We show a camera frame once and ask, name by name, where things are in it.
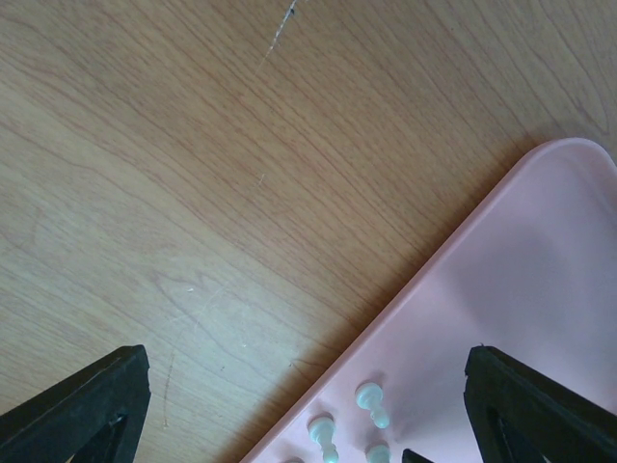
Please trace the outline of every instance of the wood grain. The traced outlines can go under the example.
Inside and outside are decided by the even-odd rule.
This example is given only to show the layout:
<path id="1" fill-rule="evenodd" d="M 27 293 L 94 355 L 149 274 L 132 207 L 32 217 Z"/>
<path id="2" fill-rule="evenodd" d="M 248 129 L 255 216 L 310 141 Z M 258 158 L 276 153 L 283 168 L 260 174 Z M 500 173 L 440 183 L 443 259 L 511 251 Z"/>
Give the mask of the wood grain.
<path id="1" fill-rule="evenodd" d="M 0 2 L 0 412 L 122 344 L 237 462 L 534 146 L 617 152 L 610 0 Z"/>

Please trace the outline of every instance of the pink tray corner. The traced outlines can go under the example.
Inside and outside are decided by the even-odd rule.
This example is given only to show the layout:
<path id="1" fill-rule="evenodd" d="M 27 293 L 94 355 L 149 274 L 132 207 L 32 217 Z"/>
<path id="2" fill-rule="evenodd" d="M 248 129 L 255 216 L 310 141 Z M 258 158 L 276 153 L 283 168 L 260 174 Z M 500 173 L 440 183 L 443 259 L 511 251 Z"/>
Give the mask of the pink tray corner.
<path id="1" fill-rule="evenodd" d="M 469 350 L 495 345 L 617 412 L 617 167 L 584 139 L 526 154 L 324 375 L 242 460 L 321 463 L 308 424 L 328 413 L 341 462 L 386 442 L 477 462 L 465 406 Z M 355 403 L 368 380 L 391 417 Z"/>

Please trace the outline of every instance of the scratch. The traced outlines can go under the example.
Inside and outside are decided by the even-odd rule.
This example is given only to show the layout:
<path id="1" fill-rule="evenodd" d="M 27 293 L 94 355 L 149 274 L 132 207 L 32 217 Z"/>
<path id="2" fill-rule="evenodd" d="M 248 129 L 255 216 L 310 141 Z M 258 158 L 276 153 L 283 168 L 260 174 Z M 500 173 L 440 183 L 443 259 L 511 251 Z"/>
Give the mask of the scratch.
<path id="1" fill-rule="evenodd" d="M 195 333 L 195 330 L 197 329 L 197 327 L 201 324 L 201 317 L 203 316 L 204 313 L 206 313 L 206 311 L 208 309 L 210 309 L 211 307 L 211 303 L 212 301 L 214 301 L 214 299 L 216 298 L 216 296 L 218 296 L 219 294 L 221 294 L 222 292 L 224 292 L 225 290 L 227 290 L 231 285 L 233 285 L 233 283 L 236 281 L 237 279 L 233 279 L 233 280 L 229 280 L 227 283 L 225 283 L 224 285 L 222 285 L 221 287 L 219 287 L 214 294 L 212 294 L 207 301 L 205 301 L 203 303 L 203 308 L 196 313 L 196 317 L 195 317 L 195 324 L 193 325 L 193 333 Z"/>
<path id="2" fill-rule="evenodd" d="M 287 19 L 289 19 L 290 16 L 294 15 L 294 12 L 295 12 L 294 8 L 297 2 L 298 0 L 293 0 L 291 2 L 291 5 L 289 5 L 289 8 L 287 9 L 285 16 L 282 17 L 281 25 L 279 26 L 279 29 L 277 29 L 277 32 L 274 35 L 274 38 L 272 39 L 272 44 L 270 45 L 270 48 L 268 48 L 266 55 L 261 60 L 261 63 L 259 63 L 259 66 L 257 66 L 257 70 L 255 71 L 255 74 L 259 72 L 259 69 L 266 62 L 266 60 L 268 59 L 268 56 L 270 56 L 270 53 L 272 53 L 272 50 L 274 50 L 274 47 L 277 46 L 277 42 L 279 41 L 279 37 L 281 36 L 282 29 L 285 27 L 285 24 L 287 23 Z"/>
<path id="3" fill-rule="evenodd" d="M 184 320 L 185 318 L 191 318 L 191 317 L 193 317 L 193 316 L 195 316 L 195 315 L 199 315 L 199 316 L 201 316 L 201 315 L 203 314 L 203 312 L 205 312 L 205 311 L 209 308 L 210 303 L 211 303 L 212 301 L 214 301 L 214 299 L 216 299 L 216 297 L 217 297 L 219 294 L 221 294 L 221 292 L 223 292 L 223 291 L 224 291 L 224 290 L 226 290 L 226 289 L 227 289 L 227 288 L 228 288 L 231 284 L 233 284 L 233 283 L 234 283 L 234 281 L 235 281 L 235 280 L 231 280 L 231 281 L 229 281 L 229 282 L 225 283 L 224 285 L 222 285 L 221 287 L 219 287 L 216 291 L 214 291 L 214 293 L 213 293 L 213 294 L 211 294 L 211 295 L 210 295 L 210 297 L 208 297 L 208 298 L 206 299 L 206 301 L 203 303 L 203 307 L 202 307 L 201 309 L 199 309 L 198 311 L 193 311 L 193 312 L 183 313 L 183 314 L 181 314 L 181 315 L 177 316 L 176 318 L 172 318 L 171 320 L 169 320 L 169 323 L 176 323 L 176 322 L 178 322 L 179 320 Z M 198 320 L 198 319 L 196 319 L 196 321 L 195 321 L 195 326 L 197 326 L 198 324 L 199 324 L 199 320 Z"/>
<path id="4" fill-rule="evenodd" d="M 167 393 L 170 390 L 170 382 L 172 381 L 172 371 L 174 370 L 175 348 L 172 352 L 172 361 L 170 369 L 167 371 L 167 381 L 165 381 L 165 393 L 163 393 L 163 427 L 170 427 L 167 423 Z"/>

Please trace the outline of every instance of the pink plastic tray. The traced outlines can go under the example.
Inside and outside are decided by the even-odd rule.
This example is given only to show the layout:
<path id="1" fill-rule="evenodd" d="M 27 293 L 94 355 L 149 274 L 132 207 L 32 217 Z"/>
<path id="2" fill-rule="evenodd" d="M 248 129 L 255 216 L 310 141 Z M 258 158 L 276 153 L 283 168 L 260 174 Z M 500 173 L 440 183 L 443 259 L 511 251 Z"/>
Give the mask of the pink plastic tray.
<path id="1" fill-rule="evenodd" d="M 341 463 L 380 442 L 394 462 L 480 461 L 463 403 L 480 343 L 617 412 L 617 168 L 595 143 L 528 153 L 242 462 L 321 463 L 307 428 L 325 413 Z M 383 431 L 355 402 L 368 380 Z"/>

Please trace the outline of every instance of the table surface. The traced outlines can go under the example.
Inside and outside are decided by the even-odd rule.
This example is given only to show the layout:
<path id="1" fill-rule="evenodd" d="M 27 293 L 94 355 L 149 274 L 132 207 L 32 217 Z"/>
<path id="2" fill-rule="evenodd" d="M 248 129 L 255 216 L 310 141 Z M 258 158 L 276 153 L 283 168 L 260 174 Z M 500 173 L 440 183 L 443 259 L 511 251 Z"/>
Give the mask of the table surface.
<path id="1" fill-rule="evenodd" d="M 610 0 L 291 7 L 0 4 L 0 413 L 143 343 L 136 460 L 237 462 L 526 151 L 617 152 Z"/>

